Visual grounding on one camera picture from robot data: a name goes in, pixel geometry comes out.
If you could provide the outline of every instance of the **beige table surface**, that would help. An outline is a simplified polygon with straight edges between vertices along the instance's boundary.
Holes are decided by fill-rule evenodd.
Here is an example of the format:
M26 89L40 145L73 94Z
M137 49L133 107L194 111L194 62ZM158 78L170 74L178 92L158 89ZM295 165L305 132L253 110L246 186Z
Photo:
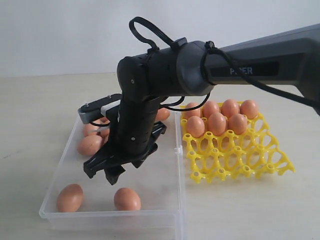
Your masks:
M279 88L298 94L293 86ZM38 211L84 101L120 93L115 74L0 78L0 239L124 239L61 233ZM211 99L255 99L296 173L196 185L187 180L189 240L320 239L320 118L253 86L214 88ZM189 97L186 102L200 102ZM131 237L152 239L152 233Z

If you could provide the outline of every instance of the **yellow egg tray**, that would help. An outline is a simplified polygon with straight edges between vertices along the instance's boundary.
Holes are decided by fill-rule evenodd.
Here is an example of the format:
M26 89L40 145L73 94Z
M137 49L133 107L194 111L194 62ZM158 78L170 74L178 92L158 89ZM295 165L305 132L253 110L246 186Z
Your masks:
M202 119L207 129L207 119ZM260 178L262 174L277 172L281 176L287 170L296 172L287 155L279 149L278 140L270 134L269 125L261 113L254 119L248 119L247 129L241 135L232 130L221 136L206 131L202 137L195 138L187 133L183 112L180 123L186 157L191 161L190 178L197 184L202 179L211 183L214 178L224 181L227 176L232 179L238 176L250 178L252 175Z

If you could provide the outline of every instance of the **transparent plastic box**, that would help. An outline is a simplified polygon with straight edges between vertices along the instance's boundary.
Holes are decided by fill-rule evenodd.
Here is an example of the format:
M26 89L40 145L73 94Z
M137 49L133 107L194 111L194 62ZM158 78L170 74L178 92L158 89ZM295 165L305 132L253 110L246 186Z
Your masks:
M92 178L83 171L88 159L77 152L83 138L83 124L78 117L60 162L47 190L39 215L56 230L142 230L163 229L163 239L186 240L185 179L182 153L180 113L172 113L164 122L167 131L157 141L158 150L140 168L125 164L126 170L111 186L104 171ZM69 184L81 185L84 201L77 212L58 212L56 200ZM132 188L141 198L140 211L117 211L114 194L119 188Z

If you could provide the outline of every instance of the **white background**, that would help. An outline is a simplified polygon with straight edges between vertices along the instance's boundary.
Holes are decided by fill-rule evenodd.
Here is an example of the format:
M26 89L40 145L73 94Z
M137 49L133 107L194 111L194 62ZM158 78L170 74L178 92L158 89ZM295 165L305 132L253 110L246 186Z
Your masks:
M319 9L319 0L0 0L0 77L115 72L149 47L129 30L135 16L174 40L224 47L320 23Z

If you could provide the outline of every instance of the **black robotic arm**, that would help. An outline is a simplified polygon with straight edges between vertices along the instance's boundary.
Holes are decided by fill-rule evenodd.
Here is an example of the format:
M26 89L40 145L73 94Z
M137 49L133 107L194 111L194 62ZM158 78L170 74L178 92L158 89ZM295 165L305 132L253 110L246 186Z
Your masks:
M169 47L160 50L136 31L134 23L152 30ZM173 41L141 17L130 21L129 27L151 48L119 62L117 77L122 94L107 96L78 110L84 124L103 116L110 120L108 142L83 165L89 178L104 170L113 185L125 171L122 165L132 163L138 168L158 149L156 141L166 126L155 122L157 111L164 107L172 110L170 106L179 103L162 105L168 97L207 95L207 100L215 85L253 84L314 107L320 114L320 24L221 49L211 41ZM305 98L266 84L297 86Z

